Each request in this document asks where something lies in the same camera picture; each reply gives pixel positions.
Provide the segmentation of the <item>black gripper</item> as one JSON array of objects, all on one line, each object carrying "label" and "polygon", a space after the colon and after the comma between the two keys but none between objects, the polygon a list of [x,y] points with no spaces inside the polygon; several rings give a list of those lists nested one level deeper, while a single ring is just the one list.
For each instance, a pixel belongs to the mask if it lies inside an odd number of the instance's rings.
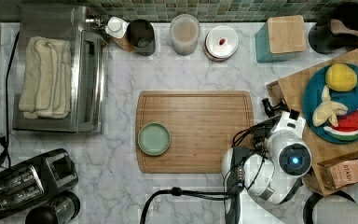
[{"label": "black gripper", "polygon": [[271,136],[272,128],[280,121],[281,115],[272,117],[253,126],[251,130],[252,144],[255,150],[265,148],[265,140]]}]

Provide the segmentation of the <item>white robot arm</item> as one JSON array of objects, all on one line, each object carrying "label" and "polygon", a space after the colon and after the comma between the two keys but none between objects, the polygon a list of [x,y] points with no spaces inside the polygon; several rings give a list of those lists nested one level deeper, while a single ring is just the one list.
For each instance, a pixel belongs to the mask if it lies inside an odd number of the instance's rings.
[{"label": "white robot arm", "polygon": [[302,139],[305,126],[291,110],[245,130],[254,139],[252,149],[233,140],[221,163],[225,224],[284,224],[256,201],[279,205],[296,194],[312,162]]}]

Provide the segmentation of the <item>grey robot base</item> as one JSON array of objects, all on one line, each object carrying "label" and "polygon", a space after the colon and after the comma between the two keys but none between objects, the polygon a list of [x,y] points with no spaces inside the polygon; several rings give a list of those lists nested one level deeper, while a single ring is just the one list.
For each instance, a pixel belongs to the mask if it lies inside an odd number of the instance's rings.
[{"label": "grey robot base", "polygon": [[303,208],[304,224],[358,224],[358,203],[344,191],[313,193]]}]

